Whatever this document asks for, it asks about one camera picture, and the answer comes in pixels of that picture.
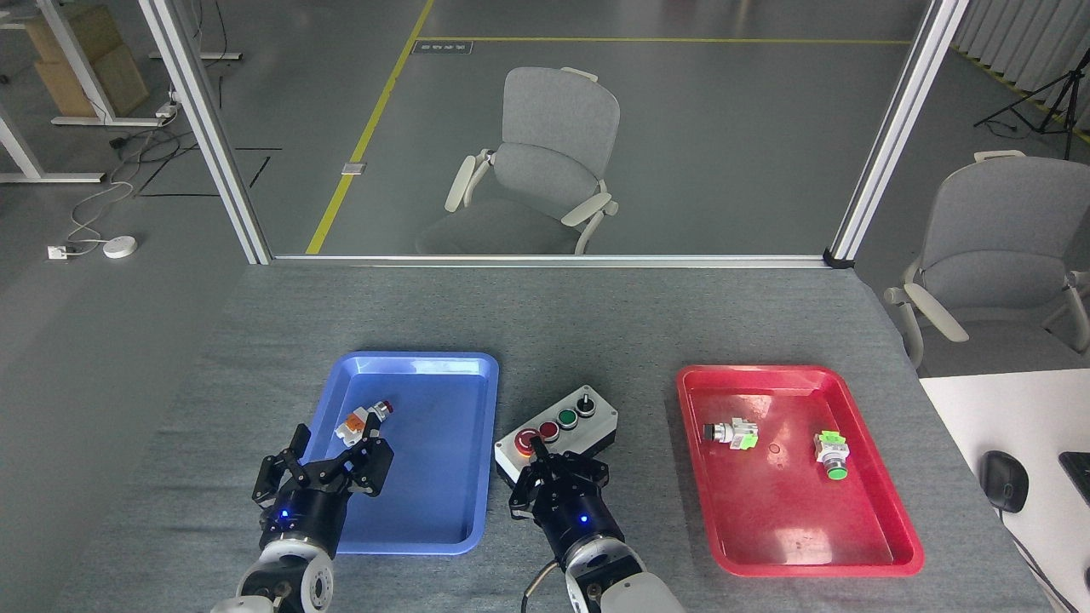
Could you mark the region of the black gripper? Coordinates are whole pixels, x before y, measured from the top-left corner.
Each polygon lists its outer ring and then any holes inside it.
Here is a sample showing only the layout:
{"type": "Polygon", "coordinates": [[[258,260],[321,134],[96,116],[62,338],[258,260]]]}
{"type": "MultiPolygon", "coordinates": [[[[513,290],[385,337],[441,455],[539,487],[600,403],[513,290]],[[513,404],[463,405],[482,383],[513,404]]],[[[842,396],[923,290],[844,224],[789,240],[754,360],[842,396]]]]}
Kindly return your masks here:
{"type": "Polygon", "coordinates": [[[379,435],[379,426],[382,420],[377,416],[367,416],[364,436],[354,446],[318,462],[318,481],[324,491],[291,486],[311,483],[307,470],[299,462],[311,438],[307,424],[296,424],[284,449],[262,459],[250,496],[254,503],[269,506],[261,513],[261,548],[287,539],[305,541],[330,556],[337,555],[349,492],[378,496],[393,462],[392,447],[379,435]],[[290,477],[281,490],[286,473],[290,477]]]}
{"type": "Polygon", "coordinates": [[[602,497],[610,468],[584,454],[555,454],[541,436],[529,438],[531,462],[514,482],[508,508],[514,520],[533,518],[565,564],[596,538],[619,538],[619,526],[602,497]]]}

